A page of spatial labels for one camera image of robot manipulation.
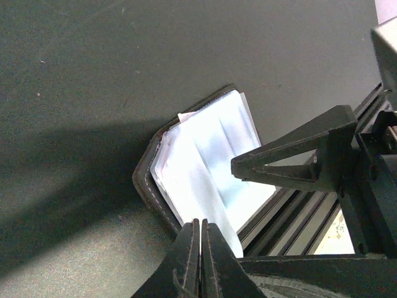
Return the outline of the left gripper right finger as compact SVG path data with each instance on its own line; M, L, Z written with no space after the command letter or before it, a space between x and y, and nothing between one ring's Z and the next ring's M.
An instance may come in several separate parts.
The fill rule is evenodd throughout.
M207 219L202 221L201 283L203 297L265 297Z

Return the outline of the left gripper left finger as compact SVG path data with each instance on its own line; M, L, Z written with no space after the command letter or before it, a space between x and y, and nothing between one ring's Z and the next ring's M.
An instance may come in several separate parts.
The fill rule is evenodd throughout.
M184 224L157 270L133 297L197 297L199 294L200 224Z

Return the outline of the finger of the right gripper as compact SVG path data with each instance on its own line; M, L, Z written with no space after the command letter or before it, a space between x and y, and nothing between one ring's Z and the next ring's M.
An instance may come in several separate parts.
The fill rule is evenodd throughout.
M334 192L352 154L357 118L338 105L273 142L231 160L243 181L301 191Z

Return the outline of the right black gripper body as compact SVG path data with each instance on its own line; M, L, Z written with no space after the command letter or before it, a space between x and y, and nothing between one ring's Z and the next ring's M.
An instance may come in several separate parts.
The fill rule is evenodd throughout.
M375 296L396 296L396 111L376 111L368 132L357 127L352 154L334 191L342 207L350 238L361 254L383 253L385 262L371 268L370 284L383 278Z

